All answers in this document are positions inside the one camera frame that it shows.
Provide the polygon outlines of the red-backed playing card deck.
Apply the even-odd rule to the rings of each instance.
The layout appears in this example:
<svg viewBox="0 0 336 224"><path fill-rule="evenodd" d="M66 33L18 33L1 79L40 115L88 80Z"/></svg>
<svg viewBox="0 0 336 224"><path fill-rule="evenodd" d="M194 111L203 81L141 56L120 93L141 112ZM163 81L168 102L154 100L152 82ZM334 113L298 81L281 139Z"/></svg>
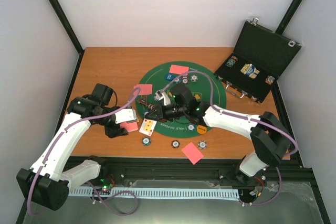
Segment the red-backed playing card deck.
<svg viewBox="0 0 336 224"><path fill-rule="evenodd" d="M134 132L134 131L138 130L138 124L137 124L137 122L131 122L131 123L122 122L120 124L120 128L121 129L126 129L128 132Z"/></svg>

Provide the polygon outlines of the black red poker chip stack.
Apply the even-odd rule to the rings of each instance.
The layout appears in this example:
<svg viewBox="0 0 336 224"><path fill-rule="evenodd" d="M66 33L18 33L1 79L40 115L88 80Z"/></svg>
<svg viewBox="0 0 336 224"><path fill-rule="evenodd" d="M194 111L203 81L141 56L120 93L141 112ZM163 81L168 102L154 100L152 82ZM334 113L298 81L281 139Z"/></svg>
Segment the black red poker chip stack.
<svg viewBox="0 0 336 224"><path fill-rule="evenodd" d="M171 146L173 148L179 148L180 147L180 142L178 140L174 140L174 141L172 141Z"/></svg>

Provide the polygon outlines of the black red chip top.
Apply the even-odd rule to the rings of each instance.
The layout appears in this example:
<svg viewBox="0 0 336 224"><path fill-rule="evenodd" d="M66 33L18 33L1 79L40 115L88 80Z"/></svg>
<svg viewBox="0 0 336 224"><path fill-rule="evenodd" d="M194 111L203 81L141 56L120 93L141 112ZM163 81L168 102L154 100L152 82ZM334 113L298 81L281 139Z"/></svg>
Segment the black red chip top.
<svg viewBox="0 0 336 224"><path fill-rule="evenodd" d="M182 76L182 83L188 84L188 82L189 82L188 77L186 75Z"/></svg>

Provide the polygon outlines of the light blue chip top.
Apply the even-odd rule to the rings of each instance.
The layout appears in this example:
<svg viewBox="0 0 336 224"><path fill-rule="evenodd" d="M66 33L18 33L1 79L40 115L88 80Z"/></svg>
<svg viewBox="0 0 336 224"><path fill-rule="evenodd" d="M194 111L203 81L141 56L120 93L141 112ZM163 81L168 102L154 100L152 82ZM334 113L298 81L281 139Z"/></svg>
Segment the light blue chip top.
<svg viewBox="0 0 336 224"><path fill-rule="evenodd" d="M196 82L197 80L198 80L198 76L197 75L193 74L193 75L190 76L190 81L191 82Z"/></svg>

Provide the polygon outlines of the red-backed card bottom edge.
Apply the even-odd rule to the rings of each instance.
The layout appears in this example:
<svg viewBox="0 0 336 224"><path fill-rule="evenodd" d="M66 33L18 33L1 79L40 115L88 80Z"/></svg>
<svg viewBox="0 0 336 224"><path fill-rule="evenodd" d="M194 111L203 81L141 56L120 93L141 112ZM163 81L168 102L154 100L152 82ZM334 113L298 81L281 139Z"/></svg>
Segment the red-backed card bottom edge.
<svg viewBox="0 0 336 224"><path fill-rule="evenodd" d="M192 142L183 147L182 152L193 165L198 163L204 157L201 151Z"/></svg>

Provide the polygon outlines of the light blue poker chip stack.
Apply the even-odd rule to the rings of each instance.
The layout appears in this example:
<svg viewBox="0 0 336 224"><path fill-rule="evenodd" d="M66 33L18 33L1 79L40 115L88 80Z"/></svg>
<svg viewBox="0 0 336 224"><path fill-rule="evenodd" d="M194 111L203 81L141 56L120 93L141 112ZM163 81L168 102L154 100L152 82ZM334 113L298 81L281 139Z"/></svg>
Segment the light blue poker chip stack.
<svg viewBox="0 0 336 224"><path fill-rule="evenodd" d="M201 150L204 150L207 148L207 143L206 141L199 141L198 143L198 148L201 149Z"/></svg>

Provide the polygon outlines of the dealt red-backed card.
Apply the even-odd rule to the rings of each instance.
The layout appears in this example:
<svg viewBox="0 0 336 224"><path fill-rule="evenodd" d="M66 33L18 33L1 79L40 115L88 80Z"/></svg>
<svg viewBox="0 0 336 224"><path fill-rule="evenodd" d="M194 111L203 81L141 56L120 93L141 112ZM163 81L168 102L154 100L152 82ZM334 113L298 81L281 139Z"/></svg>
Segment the dealt red-backed card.
<svg viewBox="0 0 336 224"><path fill-rule="evenodd" d="M139 89L138 85L133 86L133 91L136 92Z"/></svg>

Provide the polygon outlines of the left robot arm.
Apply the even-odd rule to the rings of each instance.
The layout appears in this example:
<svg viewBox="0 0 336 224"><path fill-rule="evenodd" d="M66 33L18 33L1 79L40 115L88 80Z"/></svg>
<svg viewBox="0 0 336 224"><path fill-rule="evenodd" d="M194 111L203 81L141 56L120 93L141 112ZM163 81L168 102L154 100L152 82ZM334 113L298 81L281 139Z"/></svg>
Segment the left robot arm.
<svg viewBox="0 0 336 224"><path fill-rule="evenodd" d="M62 125L40 158L30 169L20 169L16 179L27 200L27 211L34 215L34 202L51 210L58 210L69 193L90 180L104 183L108 180L107 161L89 156L81 164L64 170L70 154L92 125L104 126L109 138L125 136L123 122L136 120L136 112L128 102L123 106L108 107L115 91L103 84L96 84L90 94L74 98L67 109Z"/></svg>

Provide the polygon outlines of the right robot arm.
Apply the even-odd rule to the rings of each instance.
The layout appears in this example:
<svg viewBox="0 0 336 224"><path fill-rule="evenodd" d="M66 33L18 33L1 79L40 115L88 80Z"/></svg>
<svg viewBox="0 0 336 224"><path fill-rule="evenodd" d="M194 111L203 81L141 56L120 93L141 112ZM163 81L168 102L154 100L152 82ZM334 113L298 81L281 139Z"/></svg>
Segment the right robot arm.
<svg viewBox="0 0 336 224"><path fill-rule="evenodd" d="M229 178L240 185L248 185L250 178L266 167L277 167L287 154L291 136L276 116L270 112L249 115L223 109L212 102L197 100L185 85L177 84L171 89L174 103L168 95L157 91L159 104L149 105L144 116L157 122L173 121L185 117L194 125L219 128L249 139L254 151L245 156Z"/></svg>

